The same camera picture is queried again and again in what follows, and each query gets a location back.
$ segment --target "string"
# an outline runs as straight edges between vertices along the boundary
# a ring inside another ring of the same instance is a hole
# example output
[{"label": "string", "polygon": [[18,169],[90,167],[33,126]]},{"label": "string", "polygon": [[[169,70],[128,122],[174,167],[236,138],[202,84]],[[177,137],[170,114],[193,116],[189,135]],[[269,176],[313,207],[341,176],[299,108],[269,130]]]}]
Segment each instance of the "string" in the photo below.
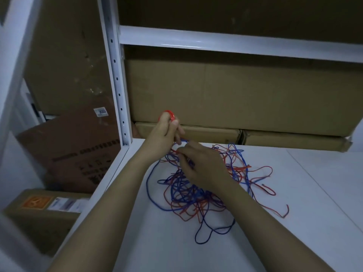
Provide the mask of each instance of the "string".
[{"label": "string", "polygon": [[[278,215],[281,218],[285,218],[290,209],[289,206],[287,206],[287,212],[284,215],[279,214],[276,210],[267,207],[265,205],[262,205],[259,201],[257,201],[255,193],[253,192],[252,186],[260,188],[267,194],[271,196],[275,196],[276,192],[271,189],[270,187],[266,186],[265,184],[257,184],[261,180],[264,180],[271,176],[273,169],[270,166],[262,166],[256,170],[251,170],[251,166],[248,165],[243,158],[243,151],[242,149],[237,149],[234,144],[229,144],[227,147],[221,146],[220,144],[215,144],[212,146],[212,149],[219,152],[221,155],[226,169],[228,170],[230,176],[237,181],[239,184],[246,185],[246,191],[247,193],[255,199],[255,201],[260,204],[263,208],[271,210],[276,215]],[[242,163],[242,167],[234,166],[234,163],[236,161],[240,161]],[[160,185],[165,185],[165,190],[163,193],[164,199],[166,203],[170,206],[170,208],[164,208],[161,205],[159,205],[156,201],[152,199],[149,192],[149,180],[154,172],[155,168],[160,164],[167,162],[173,166],[176,167],[176,172],[172,173],[168,178],[166,179],[160,179],[157,181]],[[188,163],[191,167],[194,166],[193,162],[188,159]],[[269,168],[271,169],[271,172],[263,177],[254,177],[249,179],[248,173],[257,172],[261,170],[262,168]],[[184,172],[182,171],[180,165],[179,165],[179,157],[176,154],[175,150],[171,149],[170,152],[162,159],[160,159],[155,166],[152,168],[151,173],[149,174],[148,178],[146,179],[146,191],[147,196],[150,199],[150,201],[157,206],[160,210],[167,211],[167,212],[173,212],[177,216],[179,216],[183,221],[187,222],[191,220],[194,217],[198,218],[198,221],[200,223],[199,229],[197,230],[194,240],[197,244],[205,244],[209,241],[211,238],[212,233],[217,233],[220,235],[227,234],[233,227],[233,225],[236,223],[236,221],[233,219],[230,225],[224,226],[224,227],[217,227],[213,228],[206,222],[206,214],[210,211],[214,212],[222,212],[226,209],[226,206],[224,205],[223,201],[216,196],[214,193],[203,190],[202,188],[197,187],[196,185],[190,183],[188,179],[186,178]],[[199,242],[197,240],[198,233],[202,229],[203,225],[207,226],[210,229],[210,233],[208,238],[203,241]]]}]

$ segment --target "person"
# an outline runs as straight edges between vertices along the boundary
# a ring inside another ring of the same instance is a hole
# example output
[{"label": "person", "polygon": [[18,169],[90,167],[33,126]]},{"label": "person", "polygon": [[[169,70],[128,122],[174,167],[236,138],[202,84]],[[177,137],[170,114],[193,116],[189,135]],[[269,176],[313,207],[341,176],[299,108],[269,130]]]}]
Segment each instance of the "person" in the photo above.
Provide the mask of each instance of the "person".
[{"label": "person", "polygon": [[[113,270],[147,169],[170,151],[174,140],[180,144],[183,134],[177,118],[170,122],[168,113],[161,115],[140,149],[55,257],[49,272]],[[191,141],[178,152],[186,177],[222,199],[267,271],[333,271],[231,178],[217,151]],[[193,169],[186,157],[194,162]]]}]

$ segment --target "hand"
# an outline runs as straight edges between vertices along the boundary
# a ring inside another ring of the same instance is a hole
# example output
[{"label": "hand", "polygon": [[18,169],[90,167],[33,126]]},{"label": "hand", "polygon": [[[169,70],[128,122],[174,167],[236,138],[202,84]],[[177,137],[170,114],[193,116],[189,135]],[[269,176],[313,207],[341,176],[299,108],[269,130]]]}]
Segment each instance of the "hand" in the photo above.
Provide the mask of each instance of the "hand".
[{"label": "hand", "polygon": [[[223,182],[233,181],[223,159],[216,150],[190,141],[184,147],[179,147],[177,152],[181,169],[194,185],[216,194]],[[194,162],[193,169],[189,166],[186,156]]]},{"label": "hand", "polygon": [[137,155],[152,164],[166,155],[174,144],[174,140],[180,145],[180,135],[185,134],[179,125],[179,119],[170,122],[170,115],[164,112],[160,120],[146,138]]}]

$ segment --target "label with number 3055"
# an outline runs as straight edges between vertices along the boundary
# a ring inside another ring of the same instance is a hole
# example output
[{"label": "label with number 3055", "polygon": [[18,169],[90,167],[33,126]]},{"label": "label with number 3055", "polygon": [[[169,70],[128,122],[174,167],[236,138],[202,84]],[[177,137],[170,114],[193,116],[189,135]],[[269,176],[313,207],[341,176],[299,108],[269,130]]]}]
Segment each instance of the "label with number 3055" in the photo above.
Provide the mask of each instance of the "label with number 3055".
[{"label": "label with number 3055", "polygon": [[93,109],[93,110],[96,113],[97,117],[108,116],[108,113],[107,113],[105,107],[96,108],[96,109]]}]

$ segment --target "orange label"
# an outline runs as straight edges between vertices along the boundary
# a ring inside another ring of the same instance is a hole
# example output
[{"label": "orange label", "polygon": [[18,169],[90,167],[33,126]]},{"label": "orange label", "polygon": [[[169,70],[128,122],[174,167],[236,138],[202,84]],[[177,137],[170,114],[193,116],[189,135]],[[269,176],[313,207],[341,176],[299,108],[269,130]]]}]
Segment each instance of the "orange label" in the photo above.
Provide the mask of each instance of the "orange label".
[{"label": "orange label", "polygon": [[23,203],[21,207],[44,209],[52,198],[53,198],[52,196],[41,196],[41,195],[31,196]]}]

